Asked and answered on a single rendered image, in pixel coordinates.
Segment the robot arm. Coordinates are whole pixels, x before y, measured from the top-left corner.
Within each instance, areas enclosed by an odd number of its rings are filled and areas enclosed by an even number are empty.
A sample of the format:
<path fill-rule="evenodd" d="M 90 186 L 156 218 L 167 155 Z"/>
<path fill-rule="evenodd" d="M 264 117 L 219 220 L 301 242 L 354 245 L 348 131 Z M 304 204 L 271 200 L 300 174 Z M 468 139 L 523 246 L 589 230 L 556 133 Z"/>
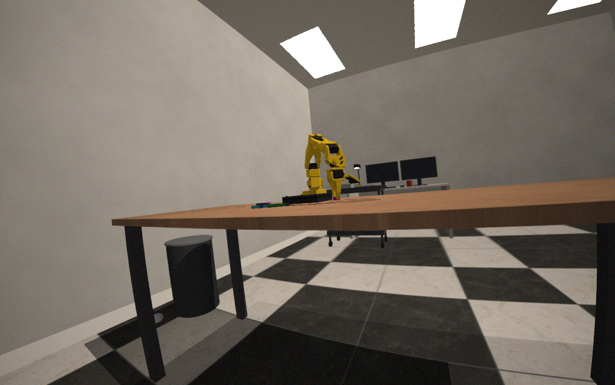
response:
<path fill-rule="evenodd" d="M 309 134 L 305 155 L 305 169 L 308 169 L 306 171 L 306 176 L 309 180 L 307 181 L 307 186 L 310 187 L 309 190 L 311 191 L 302 191 L 302 195 L 326 194 L 326 190 L 322 189 L 322 179 L 319 178 L 320 169 L 318 168 L 320 168 L 320 163 L 322 161 L 321 152 L 325 154 L 325 162 L 330 165 L 330 167 L 346 167 L 345 155 L 341 151 L 341 146 L 339 146 L 335 141 L 328 141 L 323 138 L 321 134 Z M 330 154 L 337 155 L 330 156 Z M 316 163 L 310 163 L 310 160 L 314 155 L 316 158 Z"/>

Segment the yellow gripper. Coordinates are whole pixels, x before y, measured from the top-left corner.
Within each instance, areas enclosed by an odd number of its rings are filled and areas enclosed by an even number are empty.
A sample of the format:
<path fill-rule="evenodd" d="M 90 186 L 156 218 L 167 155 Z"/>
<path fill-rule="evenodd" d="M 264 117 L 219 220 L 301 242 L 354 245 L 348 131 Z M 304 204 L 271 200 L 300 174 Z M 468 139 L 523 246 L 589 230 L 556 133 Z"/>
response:
<path fill-rule="evenodd" d="M 336 197 L 337 200 L 341 194 L 341 182 L 345 180 L 345 177 L 351 184 L 360 182 L 359 179 L 351 174 L 345 176 L 345 171 L 343 171 L 343 169 L 344 168 L 331 167 L 326 170 L 327 180 L 330 183 L 333 197 Z"/>

